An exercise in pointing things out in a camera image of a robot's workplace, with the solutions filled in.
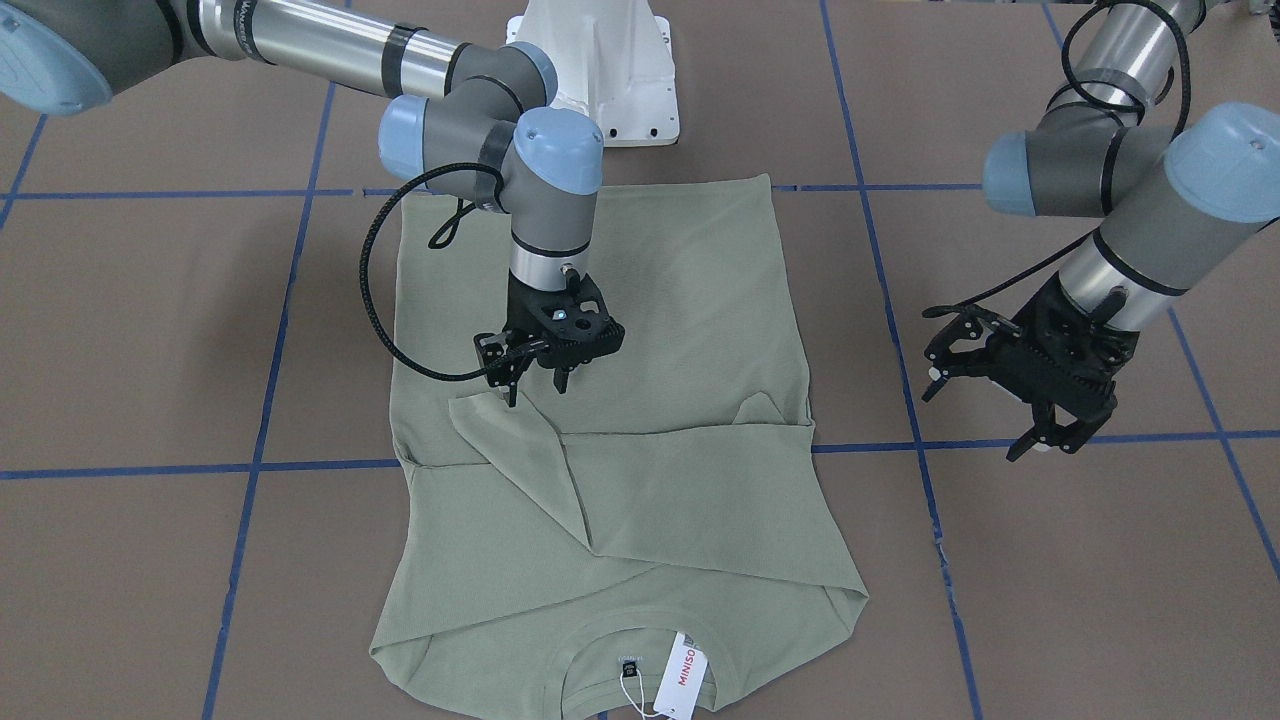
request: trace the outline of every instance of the white plastic base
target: white plastic base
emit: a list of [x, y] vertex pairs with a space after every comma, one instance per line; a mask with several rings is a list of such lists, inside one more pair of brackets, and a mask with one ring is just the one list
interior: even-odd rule
[[507, 42], [532, 42], [559, 77], [552, 108], [595, 120], [604, 145], [671, 145], [680, 137], [671, 23], [645, 0], [530, 0]]

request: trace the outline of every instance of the size label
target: size label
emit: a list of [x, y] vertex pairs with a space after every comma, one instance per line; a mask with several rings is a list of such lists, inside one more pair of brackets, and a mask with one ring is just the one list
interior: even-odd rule
[[658, 697], [653, 698], [653, 711], [671, 720], [690, 720], [694, 716], [694, 703], [698, 691], [703, 687], [707, 674], [707, 656], [698, 650], [694, 641], [685, 633], [676, 633], [676, 642], [667, 657], [667, 670], [658, 685]]

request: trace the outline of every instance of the robotic arm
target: robotic arm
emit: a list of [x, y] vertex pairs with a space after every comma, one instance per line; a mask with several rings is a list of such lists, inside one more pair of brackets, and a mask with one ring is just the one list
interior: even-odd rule
[[[986, 377], [1032, 406], [1033, 425], [1009, 450], [1075, 452], [1116, 407], [1114, 375], [1139, 332], [1245, 240], [1280, 217], [1280, 115], [1239, 102], [1181, 132], [1190, 32], [1215, 3], [1102, 3], [1068, 36], [1068, 83], [1037, 129], [1006, 135], [987, 158], [983, 190], [996, 210], [1106, 217], [1062, 252], [986, 293], [924, 316], [955, 318], [925, 348], [929, 401], [952, 377]], [[1089, 17], [1111, 9], [1078, 69], [1068, 51]], [[1180, 60], [1178, 127], [1137, 127]], [[1011, 319], [977, 304], [1050, 263], [1066, 261]], [[954, 351], [961, 341], [983, 346]], [[1056, 419], [1057, 409], [1074, 416]]]
[[513, 405], [535, 359], [564, 392], [577, 365], [621, 347], [623, 328], [586, 272], [603, 136], [590, 119], [547, 108], [556, 69], [536, 46], [490, 50], [312, 0], [0, 1], [0, 91], [37, 111], [104, 105], [201, 56], [291, 67], [394, 99], [379, 132], [392, 173], [511, 214], [507, 323], [475, 338], [480, 370], [445, 375], [404, 357], [362, 272], [370, 318], [398, 359], [436, 379], [484, 375]]

